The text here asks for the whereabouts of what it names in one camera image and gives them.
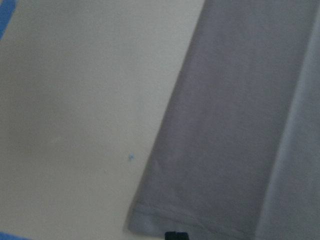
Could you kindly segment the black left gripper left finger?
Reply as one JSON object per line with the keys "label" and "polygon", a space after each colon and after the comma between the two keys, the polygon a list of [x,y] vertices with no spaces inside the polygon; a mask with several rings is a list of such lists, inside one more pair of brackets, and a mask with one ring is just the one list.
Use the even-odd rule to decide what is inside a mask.
{"label": "black left gripper left finger", "polygon": [[165,240],[176,240],[177,239],[177,233],[175,231],[168,231],[164,234]]}

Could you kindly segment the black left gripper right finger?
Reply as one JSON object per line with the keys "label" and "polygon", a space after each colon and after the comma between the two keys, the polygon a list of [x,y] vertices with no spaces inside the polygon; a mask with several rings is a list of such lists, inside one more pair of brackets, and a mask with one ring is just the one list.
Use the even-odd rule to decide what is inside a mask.
{"label": "black left gripper right finger", "polygon": [[177,232],[176,239],[177,240],[188,240],[188,233],[187,232]]}

